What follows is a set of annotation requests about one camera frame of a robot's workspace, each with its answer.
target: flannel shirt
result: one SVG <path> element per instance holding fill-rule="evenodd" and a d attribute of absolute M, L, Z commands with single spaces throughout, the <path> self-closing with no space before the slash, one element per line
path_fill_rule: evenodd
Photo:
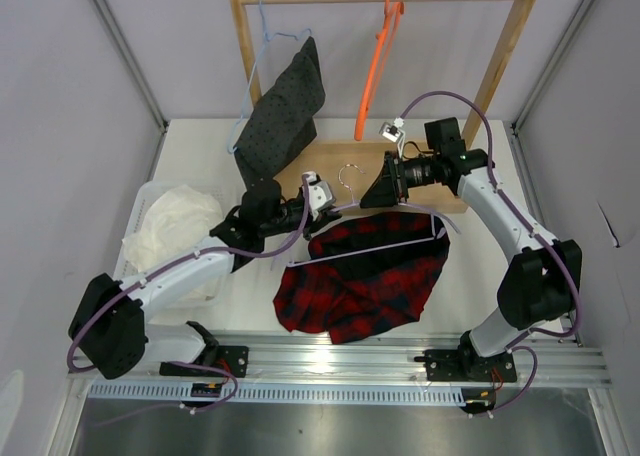
<path fill-rule="evenodd" d="M 273 300 L 280 324 L 328 331 L 340 344 L 418 321 L 449 252 L 439 218 L 379 213 L 342 222 L 309 243 L 311 258 L 319 259 L 430 236 L 433 241 L 287 268 Z"/>

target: laundry basket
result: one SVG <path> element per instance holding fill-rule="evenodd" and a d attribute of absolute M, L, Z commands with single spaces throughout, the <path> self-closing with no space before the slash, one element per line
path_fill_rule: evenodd
<path fill-rule="evenodd" d="M 125 237 L 140 229 L 142 222 L 144 221 L 144 217 L 153 203 L 155 203 L 170 189 L 182 186 L 183 184 L 186 184 L 200 193 L 210 194 L 217 199 L 220 203 L 220 207 L 222 208 L 222 214 L 227 214 L 231 208 L 236 205 L 235 194 L 232 194 L 234 191 L 232 189 L 223 188 L 217 184 L 202 181 L 150 181 L 145 183 L 138 191 L 138 195 L 131 211 L 131 216 L 129 217 L 129 223 L 127 224 L 127 229 L 125 231 Z M 136 274 L 137 272 L 136 268 L 124 257 L 124 247 L 122 247 L 120 249 L 120 255 L 118 256 L 118 262 L 116 263 L 116 269 L 113 273 L 114 279 L 122 279 Z M 216 285 L 213 287 L 213 291 L 210 291 L 210 293 L 213 294 L 207 294 L 206 296 L 198 298 L 194 293 L 189 293 L 189 295 L 185 295 L 183 300 L 177 301 L 171 305 L 170 308 L 184 309 L 209 306 L 219 300 L 219 297 L 217 296 L 219 296 L 224 290 L 227 280 L 228 275 L 218 276 L 215 278 Z"/>

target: white table surface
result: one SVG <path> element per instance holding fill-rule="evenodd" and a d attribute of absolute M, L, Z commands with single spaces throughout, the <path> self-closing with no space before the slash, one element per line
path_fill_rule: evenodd
<path fill-rule="evenodd" d="M 381 124 L 382 120 L 369 120 L 365 138 L 379 137 L 375 131 Z M 423 124 L 423 120 L 406 122 L 405 128 L 410 139 L 423 140 Z M 226 139 L 232 125 L 233 120 L 228 119 L 171 121 L 153 180 L 221 183 L 230 188 L 239 201 L 244 192 L 244 184 L 235 159 L 226 151 Z M 316 120 L 320 139 L 352 138 L 353 125 L 353 120 L 349 119 Z M 524 195 L 503 123 L 491 121 L 491 129 L 495 142 L 496 168 L 511 195 L 524 204 Z M 486 143 L 486 134 L 482 128 L 474 147 L 486 149 Z M 449 259 L 425 305 L 420 321 L 395 328 L 385 336 L 459 334 L 481 323 L 496 308 L 496 292 L 507 269 L 505 257 L 473 210 L 450 216 L 462 234 L 458 235 L 449 228 Z M 269 238 L 266 250 L 277 248 L 284 237 Z M 296 260 L 307 259 L 306 242 L 302 239 L 291 251 Z M 272 303 L 284 271 L 284 260 L 277 261 L 273 270 L 271 266 L 272 260 L 254 260 L 229 276 L 224 293 L 210 306 L 199 309 L 167 309 L 154 318 L 154 322 L 178 324 L 193 319 L 211 330 L 286 334 L 287 331 L 276 318 Z M 546 327 L 561 330 L 558 321 L 549 323 Z"/>

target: white wall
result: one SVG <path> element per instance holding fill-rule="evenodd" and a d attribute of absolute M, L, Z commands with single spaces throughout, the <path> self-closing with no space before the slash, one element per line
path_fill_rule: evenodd
<path fill-rule="evenodd" d="M 512 120 L 580 0 L 538 0 L 490 108 Z M 228 0 L 109 0 L 168 118 L 232 117 L 246 86 Z M 473 98 L 510 7 L 509 2 L 408 3 L 371 117 L 398 115 L 419 94 L 448 89 Z M 256 52 L 257 7 L 248 9 Z M 376 40 L 382 4 L 266 6 L 271 31 L 311 27 L 327 101 L 324 116 L 354 117 Z M 263 91 L 300 43 L 275 40 L 260 67 Z M 446 98 L 415 117 L 466 116 Z"/>
<path fill-rule="evenodd" d="M 640 453 L 639 20 L 637 0 L 600 0 L 522 130 L 545 217 L 582 246 L 581 334 L 604 349 L 632 454 Z"/>
<path fill-rule="evenodd" d="M 69 322 L 113 269 L 159 135 L 87 0 L 0 0 L 0 61 L 0 386 L 25 375 L 3 454 L 35 456 Z"/>

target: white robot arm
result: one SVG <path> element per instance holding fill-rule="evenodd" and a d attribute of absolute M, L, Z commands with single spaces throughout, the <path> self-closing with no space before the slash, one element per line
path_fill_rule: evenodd
<path fill-rule="evenodd" d="M 460 370 L 446 370 L 453 378 L 449 381 L 483 381 L 486 368 L 506 357 L 513 341 L 573 309 L 565 277 L 547 249 L 552 247 L 560 255 L 576 285 L 581 252 L 573 241 L 558 241 L 511 201 L 500 187 L 499 177 L 487 170 L 487 154 L 466 150 L 455 119 L 429 123 L 426 129 L 434 153 L 411 160 L 385 153 L 383 169 L 361 207 L 392 207 L 406 201 L 412 187 L 442 183 L 469 204 L 496 238 L 509 262 L 498 290 L 498 308 L 462 335 L 457 357 Z M 280 188 L 274 181 L 252 188 L 225 222 L 170 263 L 122 282 L 106 274 L 92 280 L 69 328 L 74 340 L 67 360 L 70 368 L 80 369 L 73 364 L 76 347 L 108 379 L 126 374 L 141 360 L 202 361 L 213 337 L 199 324 L 160 326 L 149 321 L 212 277 L 231 273 L 255 257 L 268 257 L 263 253 L 266 237 L 303 229 L 314 233 L 339 218 L 331 211 L 335 199 L 329 185 L 315 173 L 306 173 L 305 178 L 308 188 L 303 187 L 298 197 L 285 203 L 281 203 Z M 121 301 L 114 305 L 116 298 Z"/>

